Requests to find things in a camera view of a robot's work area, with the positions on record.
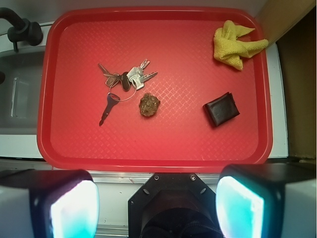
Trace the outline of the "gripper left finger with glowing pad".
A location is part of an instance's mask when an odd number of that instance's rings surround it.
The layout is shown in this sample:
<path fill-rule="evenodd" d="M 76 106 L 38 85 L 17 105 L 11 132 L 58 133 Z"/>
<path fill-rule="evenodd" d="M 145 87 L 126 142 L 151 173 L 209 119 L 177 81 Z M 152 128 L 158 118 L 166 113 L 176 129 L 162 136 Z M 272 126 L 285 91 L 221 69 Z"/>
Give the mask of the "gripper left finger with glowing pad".
<path fill-rule="evenodd" d="M 85 170 L 0 173 L 2 238 L 92 238 L 98 220 L 98 187 Z"/>

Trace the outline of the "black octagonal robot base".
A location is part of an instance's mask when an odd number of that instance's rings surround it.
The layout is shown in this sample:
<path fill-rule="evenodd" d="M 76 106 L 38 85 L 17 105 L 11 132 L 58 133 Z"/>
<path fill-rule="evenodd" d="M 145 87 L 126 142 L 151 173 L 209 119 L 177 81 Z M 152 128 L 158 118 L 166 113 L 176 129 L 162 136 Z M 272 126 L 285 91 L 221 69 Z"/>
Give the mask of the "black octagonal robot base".
<path fill-rule="evenodd" d="M 196 174 L 155 173 L 128 200 L 128 236 L 222 238 L 215 199 Z"/>

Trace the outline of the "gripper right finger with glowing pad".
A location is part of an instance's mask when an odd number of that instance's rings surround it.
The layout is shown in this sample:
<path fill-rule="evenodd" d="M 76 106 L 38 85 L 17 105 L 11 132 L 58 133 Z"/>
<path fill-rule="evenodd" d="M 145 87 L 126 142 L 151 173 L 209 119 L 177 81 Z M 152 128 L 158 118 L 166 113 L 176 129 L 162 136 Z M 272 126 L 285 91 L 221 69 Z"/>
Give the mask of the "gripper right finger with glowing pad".
<path fill-rule="evenodd" d="M 226 166 L 216 213 L 226 238 L 315 238 L 317 170 L 309 163 Z"/>

